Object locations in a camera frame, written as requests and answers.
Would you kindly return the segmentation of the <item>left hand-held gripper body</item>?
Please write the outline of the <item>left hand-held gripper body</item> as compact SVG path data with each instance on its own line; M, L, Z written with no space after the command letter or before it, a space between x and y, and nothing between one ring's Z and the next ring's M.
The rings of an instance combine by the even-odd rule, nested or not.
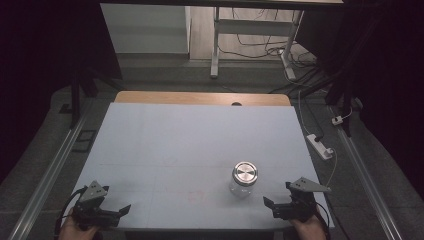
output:
M113 211L102 210L100 205L105 200L107 193L102 186L93 181L83 188L82 195L73 207L73 218L82 230L98 226L101 228L117 227L120 218L113 216Z

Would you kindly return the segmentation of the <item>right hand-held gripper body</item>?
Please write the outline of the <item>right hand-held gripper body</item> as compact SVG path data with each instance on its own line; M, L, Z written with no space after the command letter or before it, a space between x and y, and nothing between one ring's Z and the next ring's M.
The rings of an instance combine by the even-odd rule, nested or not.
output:
M301 222L307 221L316 213L317 202L315 193L331 192L327 186L316 183L305 177L291 182L290 203L275 204L275 209L271 210L274 218L283 220L297 219Z

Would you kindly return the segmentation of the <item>clear glass jar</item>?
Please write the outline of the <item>clear glass jar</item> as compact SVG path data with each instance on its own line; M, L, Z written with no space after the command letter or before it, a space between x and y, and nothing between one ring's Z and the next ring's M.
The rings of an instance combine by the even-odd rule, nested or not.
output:
M243 180L238 176L234 175L229 183L230 192L239 198L245 198L252 193L253 186L256 183L256 180L256 177L248 180Z

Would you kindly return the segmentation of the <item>silver metal jar lid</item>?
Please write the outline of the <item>silver metal jar lid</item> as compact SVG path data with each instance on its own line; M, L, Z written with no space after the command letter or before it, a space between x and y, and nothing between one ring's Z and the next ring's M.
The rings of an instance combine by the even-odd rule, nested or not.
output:
M258 179L258 170L253 163L241 161L234 166L232 177L240 186L252 186Z

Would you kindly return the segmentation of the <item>person's right hand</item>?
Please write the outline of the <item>person's right hand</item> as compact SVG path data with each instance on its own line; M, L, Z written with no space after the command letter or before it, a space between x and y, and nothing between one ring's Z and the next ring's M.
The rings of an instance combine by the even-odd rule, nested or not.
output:
M297 219L291 219L290 224L296 229L300 240L327 240L327 234L320 217L319 210L316 210L316 213L307 221L301 222Z

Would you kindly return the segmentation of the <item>person's left hand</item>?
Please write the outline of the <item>person's left hand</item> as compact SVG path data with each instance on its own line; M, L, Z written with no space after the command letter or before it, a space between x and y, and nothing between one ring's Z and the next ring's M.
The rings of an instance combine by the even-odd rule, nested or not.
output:
M58 240L93 240L100 228L98 226L92 226L87 230L82 230L77 225L72 214L73 209L70 209L65 222L60 228Z

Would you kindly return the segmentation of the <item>white power strip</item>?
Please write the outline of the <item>white power strip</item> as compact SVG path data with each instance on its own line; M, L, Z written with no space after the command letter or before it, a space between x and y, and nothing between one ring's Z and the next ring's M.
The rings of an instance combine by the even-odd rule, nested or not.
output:
M322 160L329 160L333 157L334 151L331 148L326 148L321 142L320 137L317 137L315 134L309 134L306 136L306 139Z

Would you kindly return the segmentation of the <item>white table mat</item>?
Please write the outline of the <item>white table mat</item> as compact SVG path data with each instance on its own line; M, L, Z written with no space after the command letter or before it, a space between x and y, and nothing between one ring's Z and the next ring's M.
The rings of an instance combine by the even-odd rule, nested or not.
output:
M229 189L241 161L258 170L245 198ZM291 106L113 103L76 185L109 186L104 209L130 205L123 230L272 230L287 223L263 197L289 202L301 177L318 179Z

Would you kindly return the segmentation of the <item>black metal stand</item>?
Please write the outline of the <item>black metal stand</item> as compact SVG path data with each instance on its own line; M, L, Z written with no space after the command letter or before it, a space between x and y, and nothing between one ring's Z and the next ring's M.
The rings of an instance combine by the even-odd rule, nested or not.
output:
M297 93L297 98L303 99L306 96L329 86L330 89L324 98L325 103L327 105L336 105L340 99L343 99L342 113L344 114L345 119L341 123L341 126L345 134L348 137L351 137L352 134L350 130L349 113L353 97L353 82L353 70L341 69L333 75L326 77L324 80L319 81L315 85L312 85L305 90L300 90Z
M122 85L115 82L111 77L106 76L92 67L87 67L84 70L77 70L71 81L71 129L76 126L81 118L80 90L83 90L84 94L91 98L96 97L98 94L98 88L94 82L95 79L100 80L115 90L125 90Z

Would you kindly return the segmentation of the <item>wooden table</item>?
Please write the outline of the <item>wooden table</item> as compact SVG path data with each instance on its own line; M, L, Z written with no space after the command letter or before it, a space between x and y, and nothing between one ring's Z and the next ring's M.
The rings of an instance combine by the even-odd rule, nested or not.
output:
M290 106L282 94L121 91L116 103L192 104L225 106Z

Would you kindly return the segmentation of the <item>aluminium floor rail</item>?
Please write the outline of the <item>aluminium floor rail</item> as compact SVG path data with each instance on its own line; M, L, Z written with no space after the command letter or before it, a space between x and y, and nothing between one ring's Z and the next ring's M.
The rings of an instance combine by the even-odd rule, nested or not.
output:
M67 132L66 138L61 144L59 150L54 155L43 177L35 188L28 204L24 208L17 223L7 240L26 240L34 223L44 206L50 191L56 182L58 175L68 158L72 146L75 143L83 125L87 120L89 111L92 109L94 99L89 98L82 104L80 118L74 127Z
M385 200L375 185L354 141L346 134L340 125L336 125L335 128L337 129L341 143L352 162L363 189L375 210L375 214L386 235L386 238L388 240L403 240L400 229L398 228Z

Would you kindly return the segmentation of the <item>black floor frame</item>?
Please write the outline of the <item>black floor frame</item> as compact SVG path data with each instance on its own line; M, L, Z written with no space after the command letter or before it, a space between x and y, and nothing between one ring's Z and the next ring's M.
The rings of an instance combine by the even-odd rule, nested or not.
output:
M96 139L96 130L82 130L75 140L72 152L89 153Z

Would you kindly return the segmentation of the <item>white desk frame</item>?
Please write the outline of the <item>white desk frame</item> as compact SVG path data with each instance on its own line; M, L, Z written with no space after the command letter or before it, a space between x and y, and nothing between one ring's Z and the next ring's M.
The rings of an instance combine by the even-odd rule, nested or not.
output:
M283 50L278 50L277 55L283 64L284 73L288 80L295 80L296 76L293 71L293 65L289 61L289 54L291 47L294 44L295 37L300 25L303 15L301 10L294 10L292 12L293 19L289 22L281 22L277 20L242 20L242 19L226 19L220 17L220 8L214 8L213 18L213 49L211 58L210 76L212 78L218 77L219 70L219 36L223 34L230 35L263 35L263 36L279 36L286 37L287 44Z

